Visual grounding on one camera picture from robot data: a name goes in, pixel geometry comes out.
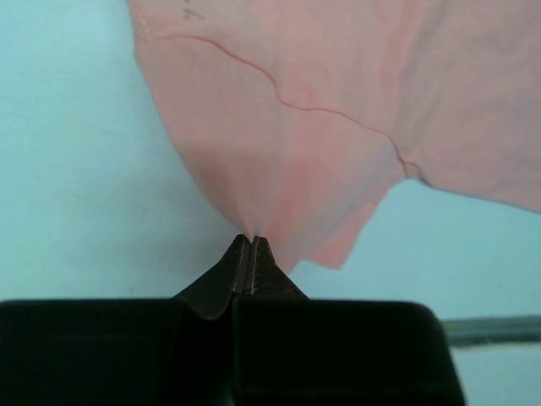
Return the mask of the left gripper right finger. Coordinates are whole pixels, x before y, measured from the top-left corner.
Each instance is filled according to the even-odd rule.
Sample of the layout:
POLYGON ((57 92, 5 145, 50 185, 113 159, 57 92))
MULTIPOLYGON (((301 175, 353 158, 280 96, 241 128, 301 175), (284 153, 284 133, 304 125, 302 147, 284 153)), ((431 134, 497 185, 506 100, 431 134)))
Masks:
POLYGON ((462 405, 443 328, 425 305, 310 299, 266 239, 237 238, 232 396, 238 405, 462 405))

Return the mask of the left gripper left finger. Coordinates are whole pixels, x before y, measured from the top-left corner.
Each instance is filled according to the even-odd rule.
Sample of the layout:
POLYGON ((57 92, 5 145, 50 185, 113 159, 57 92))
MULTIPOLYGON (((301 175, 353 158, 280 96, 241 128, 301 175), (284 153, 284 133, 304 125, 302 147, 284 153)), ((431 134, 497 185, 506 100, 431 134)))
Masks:
POLYGON ((228 313, 248 253, 237 236, 170 299, 2 302, 2 404, 227 404, 228 313))

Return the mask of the salmon pink t-shirt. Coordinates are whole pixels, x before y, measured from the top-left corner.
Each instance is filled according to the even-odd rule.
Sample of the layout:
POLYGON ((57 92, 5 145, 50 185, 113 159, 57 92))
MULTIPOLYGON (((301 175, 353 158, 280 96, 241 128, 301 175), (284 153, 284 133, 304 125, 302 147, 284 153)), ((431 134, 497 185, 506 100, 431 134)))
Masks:
POLYGON ((183 165, 285 271, 343 266, 405 178, 540 208, 537 1, 128 7, 183 165))

